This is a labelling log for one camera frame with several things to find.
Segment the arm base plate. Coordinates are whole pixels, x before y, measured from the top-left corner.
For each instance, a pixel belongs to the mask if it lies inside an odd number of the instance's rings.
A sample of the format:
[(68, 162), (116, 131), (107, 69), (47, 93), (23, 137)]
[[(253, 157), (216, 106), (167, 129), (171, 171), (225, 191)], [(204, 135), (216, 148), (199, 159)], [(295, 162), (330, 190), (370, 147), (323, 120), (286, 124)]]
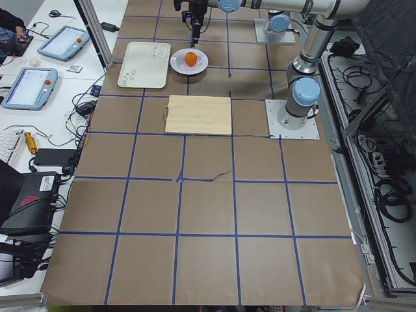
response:
[(288, 140), (319, 140), (317, 121), (312, 109), (304, 117), (291, 116), (286, 110), (287, 100), (266, 99), (269, 137)]
[(254, 19), (254, 27), (258, 44), (288, 46), (296, 43), (289, 18)]

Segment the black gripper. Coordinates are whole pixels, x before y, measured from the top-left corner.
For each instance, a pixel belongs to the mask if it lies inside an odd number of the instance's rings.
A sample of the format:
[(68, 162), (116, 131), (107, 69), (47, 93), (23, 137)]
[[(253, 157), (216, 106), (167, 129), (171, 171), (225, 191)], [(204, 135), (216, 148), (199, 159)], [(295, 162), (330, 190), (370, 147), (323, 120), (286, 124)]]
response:
[(203, 26), (204, 16), (207, 13), (208, 0), (186, 0), (188, 2), (188, 11), (193, 18), (192, 23), (192, 45), (199, 42), (201, 28)]

